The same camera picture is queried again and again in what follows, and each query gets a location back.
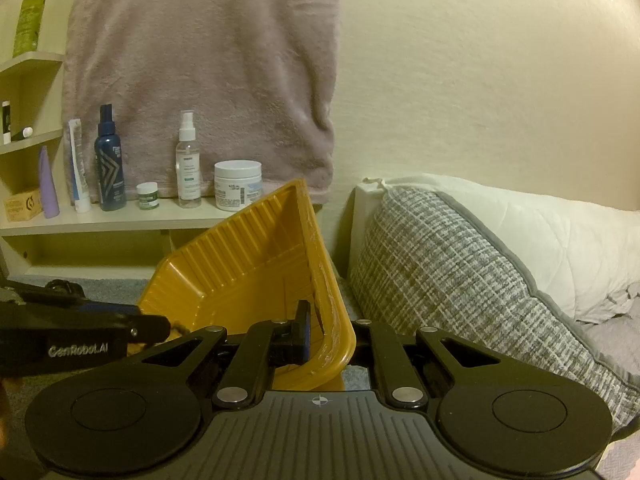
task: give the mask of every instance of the green bottle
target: green bottle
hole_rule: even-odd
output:
[[[14,57],[38,49],[45,0],[23,0],[15,29]]]

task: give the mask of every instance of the small cardboard box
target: small cardboard box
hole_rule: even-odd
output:
[[[31,220],[42,212],[40,190],[36,188],[4,199],[4,210],[6,211],[6,219],[9,222]]]

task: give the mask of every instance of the yellow plastic bin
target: yellow plastic bin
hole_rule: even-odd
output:
[[[304,180],[289,182],[169,254],[139,306],[190,330],[216,324],[235,334],[258,321],[292,319],[299,300],[312,304],[311,359],[279,368],[277,390],[313,390],[334,380],[355,349]]]

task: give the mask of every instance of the checkered cushion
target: checkered cushion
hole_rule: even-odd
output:
[[[389,190],[350,279],[369,319],[412,334],[432,325],[578,381],[609,405],[613,430],[640,413],[640,387],[589,348],[521,263],[446,195]]]

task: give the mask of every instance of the chevron logo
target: chevron logo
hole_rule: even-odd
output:
[[[102,173],[102,181],[104,182],[104,189],[102,194],[108,195],[113,189],[113,185],[116,183],[118,176],[118,169],[120,168],[118,163],[111,157],[108,157],[104,153],[100,154],[100,166]]]

